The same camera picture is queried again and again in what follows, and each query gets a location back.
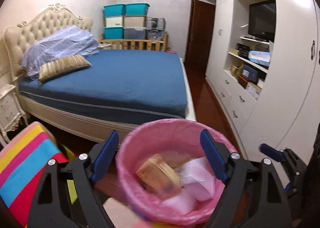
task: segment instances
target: blue gripper pad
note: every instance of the blue gripper pad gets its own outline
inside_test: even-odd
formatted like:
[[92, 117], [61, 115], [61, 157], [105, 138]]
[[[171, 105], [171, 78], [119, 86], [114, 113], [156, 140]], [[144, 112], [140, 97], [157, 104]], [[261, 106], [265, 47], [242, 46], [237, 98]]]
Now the blue gripper pad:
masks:
[[116, 131], [113, 131], [108, 141], [101, 149], [99, 155], [92, 164], [92, 176], [91, 181], [93, 184], [97, 183], [106, 174], [113, 156], [119, 145], [119, 135]]
[[261, 153], [265, 154], [266, 156], [275, 160], [276, 162], [284, 161], [284, 156], [282, 152], [275, 150], [274, 148], [270, 147], [265, 143], [260, 145], [259, 150]]
[[227, 150], [226, 152], [221, 146], [221, 149], [224, 150], [222, 151], [223, 154], [221, 154], [214, 143], [215, 141], [213, 137], [210, 135], [210, 133], [207, 130], [203, 130], [200, 133], [200, 144], [210, 163], [210, 166], [215, 176], [219, 180], [221, 180], [223, 183], [225, 183], [228, 179], [228, 176], [226, 174], [226, 169], [227, 169], [226, 166], [227, 166], [227, 160], [228, 160], [227, 156], [228, 154], [230, 154], [230, 152], [228, 151], [228, 149], [225, 147], [224, 144], [220, 143]]

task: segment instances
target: television screen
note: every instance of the television screen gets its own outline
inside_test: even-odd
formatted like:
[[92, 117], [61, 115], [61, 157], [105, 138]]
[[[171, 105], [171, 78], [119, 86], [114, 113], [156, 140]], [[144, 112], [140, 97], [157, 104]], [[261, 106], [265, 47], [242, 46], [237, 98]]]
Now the television screen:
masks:
[[251, 4], [248, 34], [274, 41], [276, 32], [276, 0]]

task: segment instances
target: nightstand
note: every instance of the nightstand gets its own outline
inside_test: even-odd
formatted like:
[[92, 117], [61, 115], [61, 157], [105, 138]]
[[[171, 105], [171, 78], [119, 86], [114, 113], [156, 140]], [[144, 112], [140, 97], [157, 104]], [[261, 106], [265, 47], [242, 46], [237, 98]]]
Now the nightstand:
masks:
[[21, 117], [28, 125], [27, 115], [19, 104], [15, 89], [14, 85], [9, 84], [0, 89], [0, 130], [7, 143], [10, 142], [7, 132], [18, 128]]

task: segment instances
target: brown wooden door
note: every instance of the brown wooden door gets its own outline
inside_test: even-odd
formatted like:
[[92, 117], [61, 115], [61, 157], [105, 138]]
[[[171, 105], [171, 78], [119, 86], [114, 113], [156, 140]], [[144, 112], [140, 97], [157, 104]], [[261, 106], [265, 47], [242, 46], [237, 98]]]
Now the brown wooden door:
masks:
[[197, 63], [206, 68], [213, 33], [216, 6], [203, 1], [192, 0], [186, 62]]

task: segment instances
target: mattress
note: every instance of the mattress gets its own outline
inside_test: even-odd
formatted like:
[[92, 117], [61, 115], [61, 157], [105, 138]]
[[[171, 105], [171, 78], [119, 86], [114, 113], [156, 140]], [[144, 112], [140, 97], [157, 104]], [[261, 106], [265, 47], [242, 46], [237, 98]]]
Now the mattress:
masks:
[[42, 85], [19, 81], [20, 94], [41, 104], [91, 118], [143, 124], [185, 118], [183, 69], [178, 55], [147, 50], [100, 50], [92, 64]]

